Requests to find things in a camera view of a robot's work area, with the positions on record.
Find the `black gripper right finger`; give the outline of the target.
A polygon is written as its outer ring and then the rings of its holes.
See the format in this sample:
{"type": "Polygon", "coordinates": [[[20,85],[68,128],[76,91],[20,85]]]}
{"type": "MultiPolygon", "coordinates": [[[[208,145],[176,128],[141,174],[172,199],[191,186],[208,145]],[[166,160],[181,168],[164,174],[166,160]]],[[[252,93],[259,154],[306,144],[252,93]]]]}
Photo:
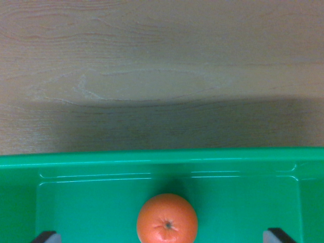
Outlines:
{"type": "Polygon", "coordinates": [[[281,228],[268,228],[263,232],[263,243],[296,243],[281,228]]]}

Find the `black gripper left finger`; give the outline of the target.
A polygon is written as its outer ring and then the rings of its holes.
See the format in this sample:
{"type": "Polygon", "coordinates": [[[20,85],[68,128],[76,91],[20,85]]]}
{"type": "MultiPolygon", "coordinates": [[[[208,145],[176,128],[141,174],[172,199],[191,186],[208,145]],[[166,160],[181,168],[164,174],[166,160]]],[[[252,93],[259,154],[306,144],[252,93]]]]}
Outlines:
{"type": "Polygon", "coordinates": [[[56,231],[43,231],[31,243],[61,243],[61,235],[56,231]]]}

